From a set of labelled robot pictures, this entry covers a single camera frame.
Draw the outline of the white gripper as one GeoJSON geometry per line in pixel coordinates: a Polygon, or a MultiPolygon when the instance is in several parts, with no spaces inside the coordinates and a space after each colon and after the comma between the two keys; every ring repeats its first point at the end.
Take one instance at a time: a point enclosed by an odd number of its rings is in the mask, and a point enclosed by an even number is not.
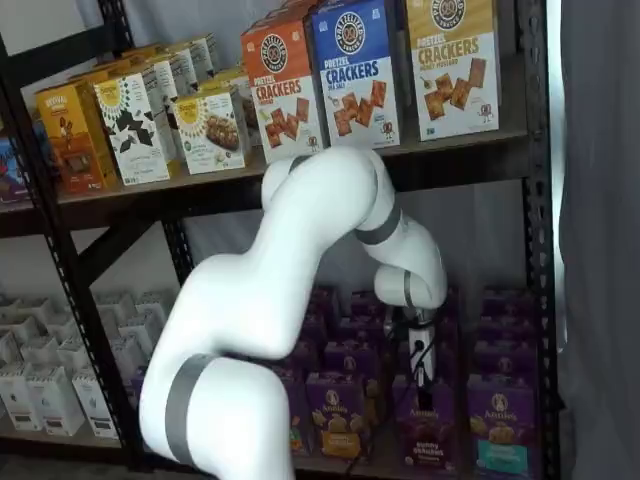
{"type": "Polygon", "coordinates": [[[413,379],[417,385],[419,408],[432,408],[431,382],[434,377],[434,346],[436,332],[433,322],[418,323],[409,329],[409,357],[413,379]]]}

